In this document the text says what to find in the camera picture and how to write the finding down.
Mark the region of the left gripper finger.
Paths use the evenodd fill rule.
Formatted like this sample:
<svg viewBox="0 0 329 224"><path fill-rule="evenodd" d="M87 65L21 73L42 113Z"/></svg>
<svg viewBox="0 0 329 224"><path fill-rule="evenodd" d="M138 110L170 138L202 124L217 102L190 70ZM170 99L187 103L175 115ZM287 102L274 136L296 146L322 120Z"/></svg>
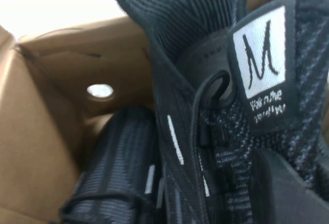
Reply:
<svg viewBox="0 0 329 224"><path fill-rule="evenodd" d="M254 223L328 223L328 202L279 154L256 149L249 194Z"/></svg>

